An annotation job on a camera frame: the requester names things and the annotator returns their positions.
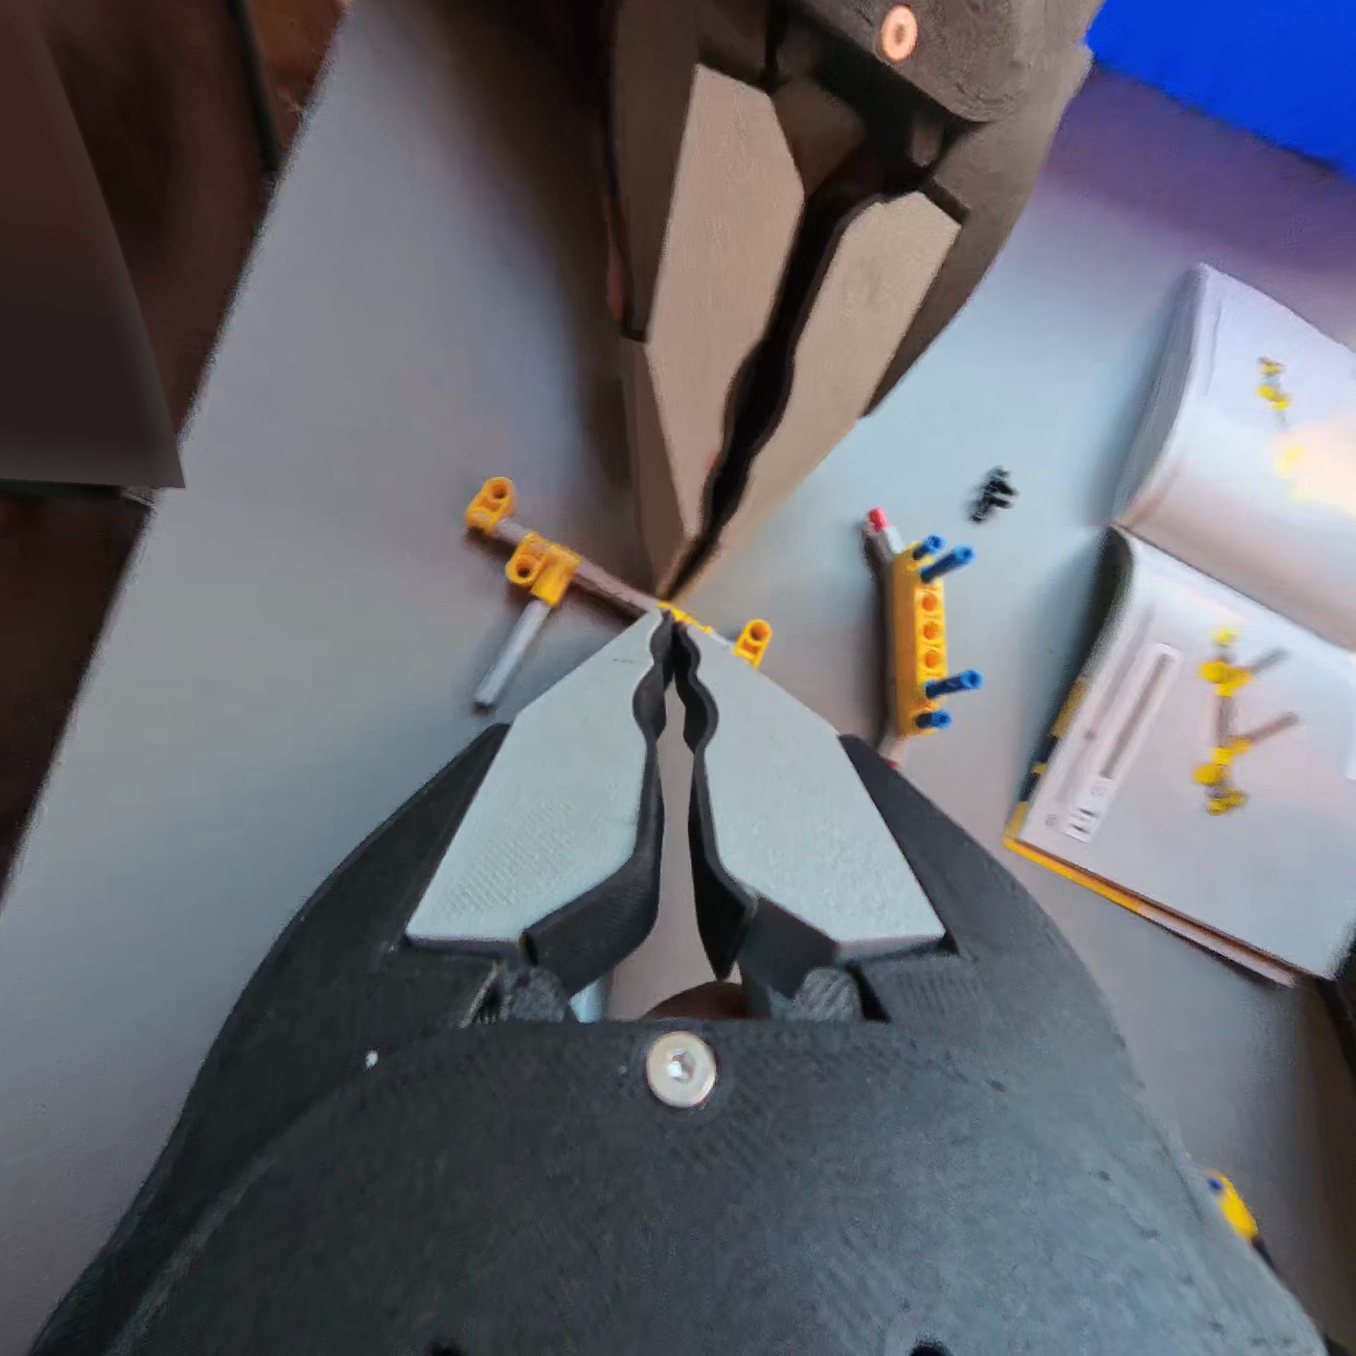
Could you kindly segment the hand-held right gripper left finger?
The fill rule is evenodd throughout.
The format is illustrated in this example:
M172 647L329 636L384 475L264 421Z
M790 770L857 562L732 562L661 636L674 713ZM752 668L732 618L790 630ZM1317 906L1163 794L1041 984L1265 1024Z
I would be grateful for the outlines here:
M449 827L401 937L546 968L566 998L615 977L661 922L661 736L672 618L635 618L539 690Z

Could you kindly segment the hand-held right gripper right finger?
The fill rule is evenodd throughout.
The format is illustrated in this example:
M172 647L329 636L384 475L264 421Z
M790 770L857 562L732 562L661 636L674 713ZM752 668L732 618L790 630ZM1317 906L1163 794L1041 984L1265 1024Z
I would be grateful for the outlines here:
M698 627L674 627L692 745L692 906L721 981L752 1018L803 977L937 952L937 922L837 728Z

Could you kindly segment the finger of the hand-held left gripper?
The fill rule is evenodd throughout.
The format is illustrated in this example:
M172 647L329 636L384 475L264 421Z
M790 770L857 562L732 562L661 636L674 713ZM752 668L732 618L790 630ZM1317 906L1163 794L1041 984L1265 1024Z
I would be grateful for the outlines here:
M769 336L802 212L803 187L774 98L692 67L655 311L644 336L623 345L635 538L661 602L682 591L711 522L736 387Z
M824 256L790 264L774 320L732 381L702 529L661 585L664 602L692 594L861 423L960 242L960 220L923 193L867 195L824 227Z

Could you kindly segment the yellow grey lego axle assembly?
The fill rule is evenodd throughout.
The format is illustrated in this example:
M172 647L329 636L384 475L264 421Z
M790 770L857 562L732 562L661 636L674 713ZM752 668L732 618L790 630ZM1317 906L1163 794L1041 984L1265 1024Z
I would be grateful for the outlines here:
M480 713L488 713L502 702L502 690L513 688L515 666L527 662L546 620L566 605L566 594L590 594L603 609L615 609L623 620L664 609L672 620L684 620L684 627L721 636L698 618L674 609L672 602L655 602L655 594L623 585L615 572L580 562L578 548L522 529L513 511L515 511L515 487L502 475L483 481L464 511L466 534L506 545L506 585L522 594L522 618L515 618L513 636L502 642L495 666L474 688ZM769 642L774 642L774 627L745 620L738 636L721 636L721 642L758 668Z

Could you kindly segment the yellow lego beam blue pins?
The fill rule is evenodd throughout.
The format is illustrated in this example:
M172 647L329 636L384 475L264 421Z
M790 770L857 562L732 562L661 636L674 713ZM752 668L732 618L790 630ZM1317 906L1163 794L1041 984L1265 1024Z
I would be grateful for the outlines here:
M945 577L973 562L967 545L944 534L901 538L884 508L867 511L861 538L884 585L885 627L885 724L879 755L901 770L908 741L953 724L945 702L980 690L980 668L945 666Z

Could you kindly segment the lego instruction booklet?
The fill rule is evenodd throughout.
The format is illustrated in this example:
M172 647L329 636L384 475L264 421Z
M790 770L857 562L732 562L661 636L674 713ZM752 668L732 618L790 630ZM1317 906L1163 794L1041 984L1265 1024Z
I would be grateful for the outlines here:
M1222 269L1170 301L1113 605L1005 852L1270 981L1356 929L1348 348Z

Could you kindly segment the black yellow lego vehicle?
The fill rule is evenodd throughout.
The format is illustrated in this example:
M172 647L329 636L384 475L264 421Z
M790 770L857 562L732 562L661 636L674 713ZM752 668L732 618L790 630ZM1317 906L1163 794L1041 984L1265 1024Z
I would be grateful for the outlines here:
M1234 1182L1205 1168L1205 1190L1206 1190L1214 1212L1223 1217L1223 1225L1275 1270L1265 1225L1248 1212L1248 1201L1234 1195Z

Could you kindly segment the blue object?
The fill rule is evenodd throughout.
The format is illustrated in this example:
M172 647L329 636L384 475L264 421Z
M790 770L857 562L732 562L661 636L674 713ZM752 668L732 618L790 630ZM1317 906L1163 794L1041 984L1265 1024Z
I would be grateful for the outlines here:
M1222 127L1356 175L1348 0L1107 0L1087 49Z

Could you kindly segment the person's brown clothing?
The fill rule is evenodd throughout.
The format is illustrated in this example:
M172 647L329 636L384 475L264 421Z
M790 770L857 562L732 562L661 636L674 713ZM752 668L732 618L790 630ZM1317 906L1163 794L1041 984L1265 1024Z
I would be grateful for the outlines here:
M349 6L7 6L7 877Z

